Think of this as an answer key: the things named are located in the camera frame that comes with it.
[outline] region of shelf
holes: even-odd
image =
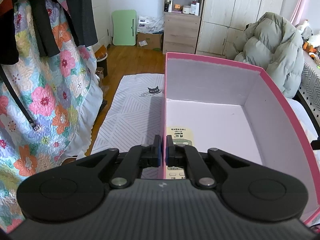
[[[185,16],[185,17],[196,17],[196,18],[200,18],[199,16],[196,16],[194,14],[184,14],[184,13],[175,13],[175,12],[163,12],[164,14],[172,14],[172,15],[181,15],[181,16]]]

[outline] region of wardrobe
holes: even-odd
[[[205,0],[196,54],[224,57],[246,25],[280,14],[283,0]]]

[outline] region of wooden floor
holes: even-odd
[[[99,128],[110,109],[122,77],[139,73],[164,74],[164,62],[165,55],[159,51],[139,49],[136,46],[111,46],[108,49],[108,76],[103,79],[103,85],[110,87],[104,97],[108,101],[108,105],[98,115],[93,125],[92,142],[85,155],[89,156],[92,151]]]

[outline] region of pink curtain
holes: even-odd
[[[297,24],[300,23],[300,20],[301,20],[301,17],[302,17],[302,14],[303,14],[303,10],[306,6],[306,3],[308,2],[308,0],[299,0],[298,1],[298,4],[291,16],[291,19],[290,19],[290,22],[296,26]]]

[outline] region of down jacket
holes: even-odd
[[[227,51],[227,59],[259,66],[283,95],[295,96],[304,65],[301,34],[285,18],[267,12],[251,24]]]

